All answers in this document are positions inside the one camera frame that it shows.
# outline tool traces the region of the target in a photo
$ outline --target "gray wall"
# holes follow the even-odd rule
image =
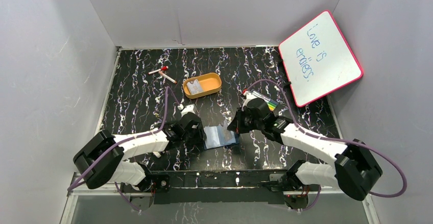
[[[0,223],[58,223],[115,46],[89,0],[0,0]]]
[[[279,44],[338,0],[91,0],[122,47]]]
[[[340,0],[334,16],[364,77],[331,95],[345,138],[389,155],[408,178],[405,195],[373,199],[381,223],[433,223],[433,0]],[[374,191],[400,189],[384,170]]]

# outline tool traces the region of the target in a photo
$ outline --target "marble pattern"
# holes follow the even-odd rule
[[[101,129],[113,134],[148,131],[160,125],[163,116],[164,88],[170,86],[185,105],[194,103],[203,126],[216,126],[230,120],[242,104],[242,90],[259,79],[271,79],[280,86],[287,84],[284,70],[277,62],[281,57],[276,47],[228,47],[194,49],[136,49],[120,52]],[[148,72],[168,66],[167,75],[173,84],[159,74]],[[184,96],[184,80],[216,72],[222,90],[203,98],[190,100]],[[284,98],[273,84],[261,83],[255,89],[278,101],[274,112],[289,117]],[[292,93],[286,90],[295,118],[304,127],[329,137],[338,136],[327,99],[306,107],[295,106]],[[180,112],[169,97],[168,120],[179,119]],[[290,168],[299,159],[318,160],[296,148],[267,140],[261,132],[242,134],[240,144],[231,148],[204,150],[203,144],[184,145],[166,151],[161,158],[153,154],[136,156],[151,170],[245,170]]]

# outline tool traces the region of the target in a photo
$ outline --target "black marble table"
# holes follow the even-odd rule
[[[101,129],[113,134],[131,134],[159,127],[163,116],[164,88],[170,86],[177,98],[196,104],[203,126],[216,126],[235,115],[242,104],[241,91],[259,79],[271,79],[280,86],[287,83],[276,47],[228,47],[194,49],[136,49],[120,53]],[[168,66],[167,75],[177,84],[148,72]],[[216,72],[222,80],[219,93],[199,99],[184,96],[184,80]],[[284,98],[273,84],[262,83],[255,89],[278,101],[275,113],[289,117]],[[328,137],[338,132],[326,98],[297,108],[290,90],[285,91],[295,118],[305,128]],[[179,119],[173,98],[169,97],[168,120]],[[261,132],[242,134],[240,144],[230,148],[204,150],[203,144],[184,145],[166,151],[161,158],[153,154],[135,157],[150,170],[249,170],[290,168],[299,159],[318,160],[296,148],[265,139]]]

